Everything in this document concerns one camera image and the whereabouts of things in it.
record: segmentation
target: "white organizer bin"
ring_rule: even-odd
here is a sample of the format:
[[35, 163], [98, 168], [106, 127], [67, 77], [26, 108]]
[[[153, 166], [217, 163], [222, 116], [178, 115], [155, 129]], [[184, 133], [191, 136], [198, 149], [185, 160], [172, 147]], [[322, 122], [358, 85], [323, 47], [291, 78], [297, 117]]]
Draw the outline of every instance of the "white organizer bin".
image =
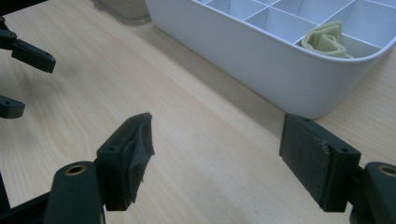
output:
[[[154, 24], [285, 112], [329, 113], [396, 42], [396, 0], [146, 0]], [[353, 59], [299, 46], [341, 21]]]

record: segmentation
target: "tray compartment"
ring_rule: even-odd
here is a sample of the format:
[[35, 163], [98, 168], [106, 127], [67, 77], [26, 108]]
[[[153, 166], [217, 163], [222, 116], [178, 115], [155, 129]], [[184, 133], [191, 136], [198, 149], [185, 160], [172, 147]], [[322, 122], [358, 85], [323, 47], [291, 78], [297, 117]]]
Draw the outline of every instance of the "tray compartment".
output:
[[308, 31], [316, 27], [312, 22], [272, 7], [248, 18], [246, 22], [290, 43], [296, 43]]
[[380, 3], [380, 4], [387, 5], [389, 7], [396, 7], [396, 1], [395, 0], [372, 0], [372, 1]]
[[207, 5], [238, 20], [244, 20], [267, 7], [251, 0], [213, 0]]
[[373, 55], [381, 50], [381, 48], [377, 46], [362, 42], [348, 35], [342, 35], [342, 40], [344, 47], [346, 47], [347, 54], [355, 59]]
[[280, 0], [273, 7], [321, 24], [352, 0]]
[[328, 21], [341, 21], [343, 33], [384, 48], [396, 36], [396, 8], [356, 0]]

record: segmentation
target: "screw hole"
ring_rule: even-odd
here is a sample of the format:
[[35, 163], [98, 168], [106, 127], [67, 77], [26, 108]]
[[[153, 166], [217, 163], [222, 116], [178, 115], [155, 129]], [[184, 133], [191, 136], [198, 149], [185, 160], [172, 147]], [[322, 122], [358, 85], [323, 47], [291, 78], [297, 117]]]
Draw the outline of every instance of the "screw hole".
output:
[[75, 165], [66, 170], [66, 175], [79, 175], [87, 169], [84, 165]]
[[380, 166], [378, 166], [378, 170], [384, 175], [390, 175], [390, 176], [396, 177], [396, 169], [394, 169], [392, 167], [380, 165]]

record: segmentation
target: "wood grain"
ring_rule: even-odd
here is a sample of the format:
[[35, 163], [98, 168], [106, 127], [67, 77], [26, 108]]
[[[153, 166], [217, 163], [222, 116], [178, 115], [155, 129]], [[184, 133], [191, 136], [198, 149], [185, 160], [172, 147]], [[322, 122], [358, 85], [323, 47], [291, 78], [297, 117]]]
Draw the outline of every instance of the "wood grain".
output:
[[[95, 151], [127, 118], [153, 115], [156, 155], [136, 204], [107, 223], [348, 223], [323, 213], [278, 156], [284, 113], [152, 22], [120, 23], [88, 0], [7, 15], [50, 52], [42, 73], [0, 51], [0, 94], [26, 103], [0, 120], [0, 170], [12, 206]], [[396, 51], [318, 123], [368, 161], [396, 164]]]

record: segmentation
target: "black plastic part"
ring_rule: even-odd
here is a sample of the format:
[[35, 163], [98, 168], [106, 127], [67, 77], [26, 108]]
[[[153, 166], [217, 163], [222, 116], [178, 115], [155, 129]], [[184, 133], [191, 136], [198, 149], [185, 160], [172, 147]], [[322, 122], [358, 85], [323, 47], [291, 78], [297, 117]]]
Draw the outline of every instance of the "black plastic part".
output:
[[6, 19], [0, 15], [0, 30], [8, 30], [8, 27], [6, 26]]
[[56, 172], [44, 224], [105, 223], [96, 166], [80, 161]]
[[279, 154], [323, 211], [345, 211], [358, 150], [312, 120], [286, 115]]
[[38, 224], [43, 223], [49, 194], [43, 194], [31, 201], [20, 204], [0, 213], [1, 224]]
[[364, 170], [360, 167], [358, 170], [359, 171], [352, 175], [346, 182], [350, 188], [348, 201], [353, 205], [351, 219], [354, 217], [356, 219], [355, 223], [365, 223], [370, 220], [374, 223], [373, 214], [363, 186], [365, 182], [363, 176]]
[[0, 214], [2, 212], [9, 210], [9, 209], [10, 209], [10, 207], [9, 207], [9, 201], [8, 201], [8, 196], [7, 196], [7, 192], [6, 192], [6, 186], [4, 185], [3, 177], [1, 176], [1, 173], [0, 173]]
[[0, 95], [0, 118], [20, 118], [23, 114], [24, 108], [24, 103]]
[[396, 166], [370, 162], [364, 169], [363, 180], [375, 223], [396, 223]]
[[350, 224], [375, 224], [373, 215], [371, 212], [363, 213], [358, 211], [355, 207], [352, 208], [352, 212], [350, 213], [349, 217]]
[[95, 163], [107, 211], [125, 211], [135, 202], [152, 155], [150, 113], [127, 119], [97, 150]]
[[0, 29], [0, 49], [12, 50], [13, 43], [16, 40], [17, 40], [17, 35], [15, 33], [10, 32], [9, 30]]
[[46, 51], [18, 39], [14, 42], [11, 57], [27, 63], [41, 71], [52, 73], [56, 61]]
[[0, 16], [46, 1], [47, 0], [2, 0], [0, 3]]

